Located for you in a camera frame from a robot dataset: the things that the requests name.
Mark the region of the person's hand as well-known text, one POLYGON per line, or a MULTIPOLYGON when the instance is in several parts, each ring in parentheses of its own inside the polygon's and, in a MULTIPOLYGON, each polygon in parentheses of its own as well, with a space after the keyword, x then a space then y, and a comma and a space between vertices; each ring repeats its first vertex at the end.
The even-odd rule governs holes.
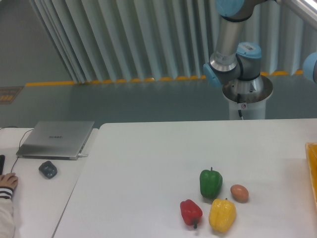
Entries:
POLYGON ((8 173, 8 174, 0 176, 1 188, 9 188, 12 191, 14 191, 17 185, 18 185, 18 176, 16 176, 16 173, 8 173))

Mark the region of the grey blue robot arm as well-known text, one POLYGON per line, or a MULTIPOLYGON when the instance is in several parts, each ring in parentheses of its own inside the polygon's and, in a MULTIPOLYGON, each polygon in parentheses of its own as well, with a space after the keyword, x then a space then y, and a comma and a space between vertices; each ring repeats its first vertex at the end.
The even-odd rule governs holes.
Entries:
MULTIPOLYGON (((256 79, 260 75, 258 67, 255 75, 244 76, 246 67, 243 66, 242 59, 250 58, 255 63, 260 63, 261 53, 237 53, 239 40, 241 37, 244 22, 253 14, 256 5, 268 0, 216 0, 215 8, 222 20, 220 31, 216 43, 216 48, 208 63, 203 66, 203 71, 207 80, 220 86, 238 78, 245 81, 256 79)), ((302 20, 309 23, 317 30, 317 1, 316 0, 274 0, 277 4, 286 5, 302 20)), ((310 54, 304 61, 303 74, 306 79, 317 83, 317 53, 310 54)))

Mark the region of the white sleeved forearm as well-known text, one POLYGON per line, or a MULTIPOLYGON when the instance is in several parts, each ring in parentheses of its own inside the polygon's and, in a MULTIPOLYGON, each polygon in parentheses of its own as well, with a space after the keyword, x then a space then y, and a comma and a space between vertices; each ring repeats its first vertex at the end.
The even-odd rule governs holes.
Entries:
POLYGON ((9 187, 0 187, 0 237, 12 238, 15 231, 13 219, 13 190, 9 187))

